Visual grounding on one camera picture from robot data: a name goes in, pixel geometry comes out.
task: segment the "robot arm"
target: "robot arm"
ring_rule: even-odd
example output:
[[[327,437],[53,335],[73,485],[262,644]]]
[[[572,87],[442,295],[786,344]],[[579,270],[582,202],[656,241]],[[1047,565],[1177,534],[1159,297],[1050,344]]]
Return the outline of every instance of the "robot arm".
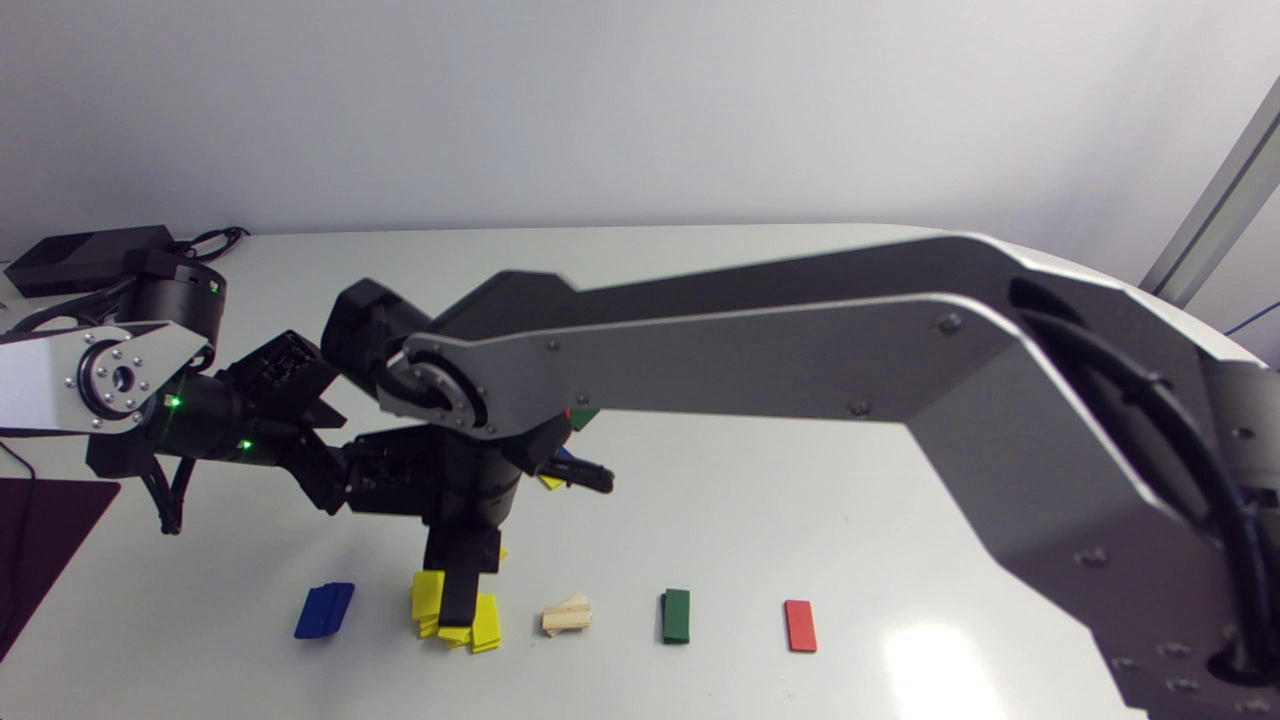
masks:
[[[506,273],[398,336],[366,391],[480,446],[564,407],[905,423],[992,556],[1093,632],[1130,706],[1280,700],[1277,378],[1117,287],[945,237],[590,292]]]

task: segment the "wooden block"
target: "wooden block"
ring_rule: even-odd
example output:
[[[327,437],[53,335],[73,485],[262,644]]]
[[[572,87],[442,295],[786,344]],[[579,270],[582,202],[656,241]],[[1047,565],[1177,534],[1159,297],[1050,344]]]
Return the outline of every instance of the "wooden block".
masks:
[[[662,642],[689,643],[689,591],[667,588],[662,593]]]
[[[591,605],[584,594],[573,594],[561,605],[543,609],[543,632],[553,638],[561,630],[580,630],[590,625]]]
[[[791,652],[818,652],[818,637],[813,632],[813,609],[808,600],[788,600],[783,603],[787,611],[787,639]]]
[[[472,652],[493,650],[502,643],[498,598],[493,594],[481,594],[476,598],[476,619],[471,624],[471,642],[474,643]]]

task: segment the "robotic arm link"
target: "robotic arm link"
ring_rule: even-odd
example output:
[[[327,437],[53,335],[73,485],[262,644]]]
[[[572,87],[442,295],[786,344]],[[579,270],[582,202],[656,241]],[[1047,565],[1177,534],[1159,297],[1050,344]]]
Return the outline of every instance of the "robotic arm link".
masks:
[[[169,529],[196,459],[283,466],[330,514],[420,516],[444,625],[498,570],[521,474],[612,489],[553,459],[566,407],[893,421],[991,555],[1091,629],[1130,707],[1280,708],[1280,377],[1119,283],[960,236],[584,292],[500,273],[435,319],[361,281],[319,348],[284,333],[212,377],[188,365],[207,333],[147,320],[0,338],[0,366],[44,373],[0,427],[87,433],[101,477],[188,459]],[[164,361],[143,379],[147,338]],[[338,373],[424,424],[326,447]]]

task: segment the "screw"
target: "screw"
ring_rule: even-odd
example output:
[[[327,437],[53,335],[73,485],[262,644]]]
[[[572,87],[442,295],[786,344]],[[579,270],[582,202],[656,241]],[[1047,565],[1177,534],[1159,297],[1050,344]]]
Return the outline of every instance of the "screw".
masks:
[[[1190,694],[1199,692],[1199,683],[1192,680],[1190,678],[1170,678],[1165,680],[1165,687],[1175,693]]]
[[[1165,657],[1187,657],[1188,655],[1192,653],[1192,648],[1187,647],[1185,643],[1180,642],[1160,643],[1158,646],[1156,646],[1156,650],[1160,652],[1160,655],[1164,655]]]
[[[1107,548],[1101,544],[1084,548],[1075,553],[1075,561],[1084,568],[1106,568],[1111,562],[1111,556],[1107,555]]]
[[[933,327],[938,328],[938,332],[942,334],[952,336],[964,327],[964,318],[955,313],[943,313],[933,319]]]
[[[1235,703],[1235,711],[1242,715],[1266,715],[1271,712],[1271,703],[1260,697],[1242,700]]]

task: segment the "white table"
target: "white table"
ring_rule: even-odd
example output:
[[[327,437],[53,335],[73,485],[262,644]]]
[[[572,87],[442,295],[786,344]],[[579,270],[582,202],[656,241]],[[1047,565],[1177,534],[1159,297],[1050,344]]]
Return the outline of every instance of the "white table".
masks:
[[[402,232],[252,237],[229,281],[224,365],[285,328],[319,341],[371,277],[439,314],[502,269],[579,287],[838,250],[883,225]],[[28,305],[5,284],[12,323]],[[338,380],[338,445],[393,418]],[[83,439],[15,441],[84,478]],[[279,469],[204,462],[183,534],[127,482],[0,664],[0,717],[1128,719],[1088,632],[996,566],[897,425],[607,411],[570,445],[617,489],[520,488],[503,525],[503,646],[420,641],[411,518],[314,510]],[[0,473],[17,468],[0,459]],[[296,641],[307,588],[356,583],[342,630]],[[658,594],[692,592],[692,642],[663,646]],[[543,637],[545,605],[593,603]],[[787,652],[782,601],[810,600],[817,655]]]

